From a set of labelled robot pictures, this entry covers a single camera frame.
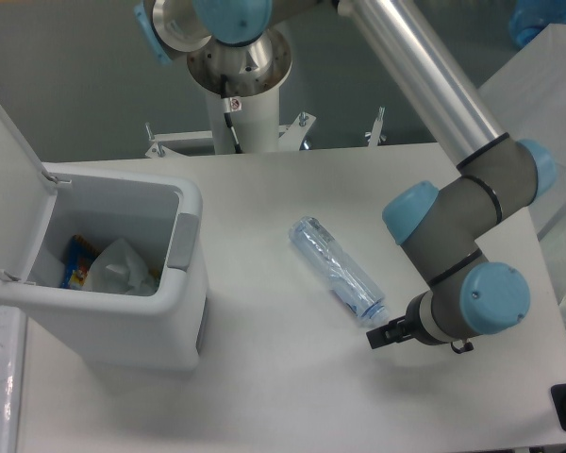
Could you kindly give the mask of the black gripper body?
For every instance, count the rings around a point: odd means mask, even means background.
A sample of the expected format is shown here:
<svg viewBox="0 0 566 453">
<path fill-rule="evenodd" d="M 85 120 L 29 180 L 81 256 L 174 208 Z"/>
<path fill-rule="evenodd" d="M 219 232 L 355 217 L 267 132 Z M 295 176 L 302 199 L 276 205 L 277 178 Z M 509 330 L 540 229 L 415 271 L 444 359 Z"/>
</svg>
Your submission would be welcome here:
<svg viewBox="0 0 566 453">
<path fill-rule="evenodd" d="M 408 304 L 401 322 L 402 340 L 427 341 L 429 339 L 420 316 L 422 296 L 414 297 Z"/>
</svg>

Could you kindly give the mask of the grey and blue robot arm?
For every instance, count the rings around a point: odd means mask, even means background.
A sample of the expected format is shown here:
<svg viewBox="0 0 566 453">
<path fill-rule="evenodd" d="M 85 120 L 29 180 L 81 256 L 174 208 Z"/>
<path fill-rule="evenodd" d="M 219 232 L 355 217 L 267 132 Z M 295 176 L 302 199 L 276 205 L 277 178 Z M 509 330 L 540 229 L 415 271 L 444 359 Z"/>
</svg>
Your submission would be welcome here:
<svg viewBox="0 0 566 453">
<path fill-rule="evenodd" d="M 309 1 L 140 1 L 134 14 L 164 64 L 184 59 L 213 106 L 219 154 L 279 151 L 278 107 L 253 102 L 276 93 L 291 69 L 291 50 L 276 25 Z M 442 189 L 424 181 L 399 194 L 383 221 L 427 291 L 406 313 L 368 332 L 372 348 L 407 340 L 449 344 L 520 323 L 528 286 L 511 267 L 491 262 L 476 240 L 530 205 L 555 182 L 556 165 L 540 144 L 517 141 L 495 121 L 424 15 L 410 1 L 338 1 L 409 103 L 456 166 Z"/>
</svg>

